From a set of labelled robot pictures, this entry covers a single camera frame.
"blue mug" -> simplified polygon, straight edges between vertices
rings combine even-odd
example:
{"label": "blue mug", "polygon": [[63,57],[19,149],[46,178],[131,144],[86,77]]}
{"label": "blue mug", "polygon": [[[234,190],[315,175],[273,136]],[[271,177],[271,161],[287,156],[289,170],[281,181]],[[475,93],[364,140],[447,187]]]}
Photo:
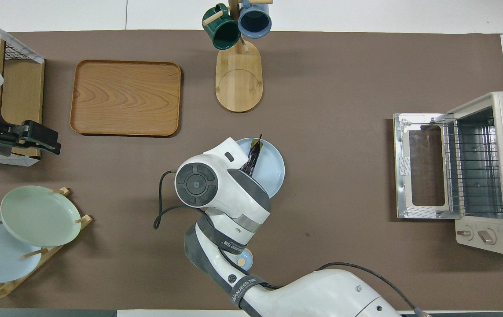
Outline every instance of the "blue mug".
{"label": "blue mug", "polygon": [[271,30],[268,4],[250,4],[249,0],[243,0],[238,28],[241,34],[248,38],[266,36]]}

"green plate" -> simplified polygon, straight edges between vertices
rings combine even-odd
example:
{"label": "green plate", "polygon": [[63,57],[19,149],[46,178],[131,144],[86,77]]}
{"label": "green plate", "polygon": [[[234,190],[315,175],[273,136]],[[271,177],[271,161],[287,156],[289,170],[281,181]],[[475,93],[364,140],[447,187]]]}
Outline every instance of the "green plate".
{"label": "green plate", "polygon": [[64,245],[79,234],[79,211],[60,193],[40,186],[13,189],[1,201],[3,225],[14,237],[36,247]]}

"mug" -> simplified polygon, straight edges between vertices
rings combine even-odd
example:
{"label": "mug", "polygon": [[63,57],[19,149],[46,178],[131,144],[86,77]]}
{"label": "mug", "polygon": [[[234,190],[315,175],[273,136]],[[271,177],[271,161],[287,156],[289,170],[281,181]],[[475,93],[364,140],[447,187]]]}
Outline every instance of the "mug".
{"label": "mug", "polygon": [[214,8],[210,8],[207,12],[205,12],[202,20],[204,21],[218,12],[222,12],[223,14],[216,20],[213,20],[211,23],[205,26],[203,25],[202,27],[213,40],[215,48],[219,50],[227,50],[238,42],[240,33],[238,23],[231,18],[226,5],[217,4]]}
{"label": "mug", "polygon": [[271,30],[268,4],[250,4],[249,0],[243,0],[243,9],[239,13],[238,28],[248,38],[266,36]]}

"wooden tray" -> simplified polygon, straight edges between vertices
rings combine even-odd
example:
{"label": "wooden tray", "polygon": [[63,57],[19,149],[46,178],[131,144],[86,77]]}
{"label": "wooden tray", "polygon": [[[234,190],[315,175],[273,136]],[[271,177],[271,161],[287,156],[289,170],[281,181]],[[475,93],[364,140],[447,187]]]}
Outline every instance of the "wooden tray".
{"label": "wooden tray", "polygon": [[169,136],[179,126],[181,69],[169,62],[84,60],[70,126],[81,134]]}

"green mug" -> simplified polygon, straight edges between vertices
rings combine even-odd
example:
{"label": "green mug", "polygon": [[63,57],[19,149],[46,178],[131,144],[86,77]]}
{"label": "green mug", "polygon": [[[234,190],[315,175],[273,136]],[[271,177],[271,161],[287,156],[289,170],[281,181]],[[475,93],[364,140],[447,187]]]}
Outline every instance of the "green mug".
{"label": "green mug", "polygon": [[222,15],[210,22],[204,24],[202,27],[205,29],[209,37],[213,40],[213,45],[219,50],[227,50],[234,46],[239,40],[238,23],[231,18],[228,8],[225,4],[217,4],[214,8],[210,8],[202,17],[203,22],[213,15],[222,12]]}

